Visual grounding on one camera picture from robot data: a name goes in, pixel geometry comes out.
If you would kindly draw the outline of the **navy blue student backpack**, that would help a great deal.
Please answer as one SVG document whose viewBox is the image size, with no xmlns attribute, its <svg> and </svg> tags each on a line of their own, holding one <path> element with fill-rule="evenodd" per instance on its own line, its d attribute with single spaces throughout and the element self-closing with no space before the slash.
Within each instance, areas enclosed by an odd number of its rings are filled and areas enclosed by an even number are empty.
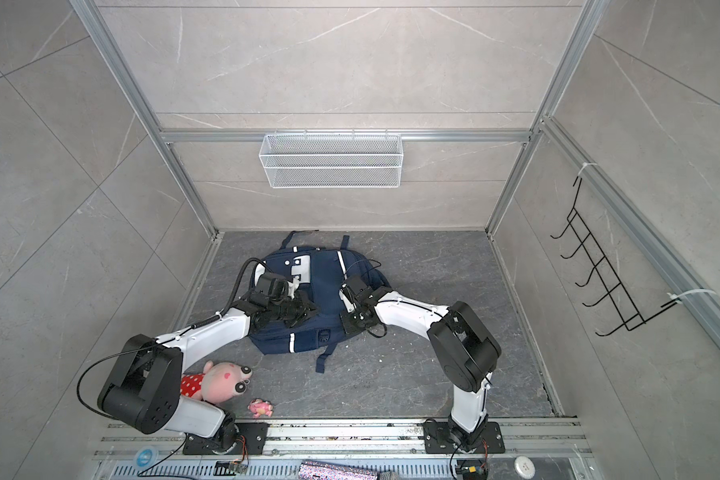
<svg viewBox="0 0 720 480">
<path fill-rule="evenodd" d="M 289 233 L 278 250 L 263 258 L 251 274 L 249 285 L 254 286 L 266 271 L 297 281 L 297 291 L 315 305 L 316 313 L 304 320 L 271 320 L 254 328 L 249 339 L 264 355 L 321 349 L 316 371 L 322 373 L 336 347 L 354 336 L 345 332 L 341 321 L 341 314 L 347 311 L 339 297 L 344 281 L 360 276 L 374 290 L 387 287 L 389 282 L 376 264 L 348 248 L 348 236 L 343 237 L 338 248 L 291 247 L 289 242 L 295 234 Z"/>
</svg>

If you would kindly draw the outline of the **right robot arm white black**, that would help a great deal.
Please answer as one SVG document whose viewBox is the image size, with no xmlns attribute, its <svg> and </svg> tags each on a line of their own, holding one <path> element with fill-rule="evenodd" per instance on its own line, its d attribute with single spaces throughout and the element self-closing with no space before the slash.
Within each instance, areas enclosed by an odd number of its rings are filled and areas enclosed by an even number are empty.
<svg viewBox="0 0 720 480">
<path fill-rule="evenodd" d="M 465 302 L 427 304 L 389 287 L 373 289 L 361 277 L 344 281 L 339 299 L 342 324 L 350 333 L 377 325 L 399 327 L 427 339 L 453 385 L 447 429 L 440 438 L 470 452 L 488 428 L 487 395 L 502 350 L 495 337 Z"/>
</svg>

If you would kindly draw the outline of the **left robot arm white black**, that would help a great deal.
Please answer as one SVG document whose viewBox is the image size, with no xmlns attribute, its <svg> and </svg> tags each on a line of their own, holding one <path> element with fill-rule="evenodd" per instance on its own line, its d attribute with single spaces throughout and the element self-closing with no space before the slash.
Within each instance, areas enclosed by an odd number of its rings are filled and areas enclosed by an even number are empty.
<svg viewBox="0 0 720 480">
<path fill-rule="evenodd" d="M 93 363 L 115 361 L 96 404 L 83 399 L 80 385 L 76 386 L 77 400 L 94 414 L 121 421 L 143 434 L 170 430 L 212 438 L 224 431 L 230 422 L 228 414 L 180 393 L 185 370 L 271 323 L 297 326 L 318 311 L 295 279 L 271 272 L 258 258 L 249 258 L 220 311 L 176 332 L 131 337 L 120 352 Z"/>
</svg>

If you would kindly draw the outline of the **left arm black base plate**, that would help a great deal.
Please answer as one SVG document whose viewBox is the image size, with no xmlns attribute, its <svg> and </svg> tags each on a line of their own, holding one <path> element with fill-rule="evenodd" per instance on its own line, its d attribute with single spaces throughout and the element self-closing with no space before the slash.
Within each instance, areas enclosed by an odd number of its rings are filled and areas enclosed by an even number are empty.
<svg viewBox="0 0 720 480">
<path fill-rule="evenodd" d="M 269 425 L 265 422 L 228 423 L 218 432 L 203 438 L 190 434 L 182 448 L 183 455 L 261 455 Z"/>
</svg>

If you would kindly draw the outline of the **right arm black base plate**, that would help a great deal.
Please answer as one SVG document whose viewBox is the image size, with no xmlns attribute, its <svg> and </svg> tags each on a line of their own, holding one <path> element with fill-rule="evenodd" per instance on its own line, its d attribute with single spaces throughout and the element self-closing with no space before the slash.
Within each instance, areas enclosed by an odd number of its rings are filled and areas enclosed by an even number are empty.
<svg viewBox="0 0 720 480">
<path fill-rule="evenodd" d="M 499 424 L 488 419 L 483 419 L 471 432 L 464 430 L 452 419 L 427 419 L 421 427 L 427 454 L 457 452 L 494 455 L 506 452 Z"/>
</svg>

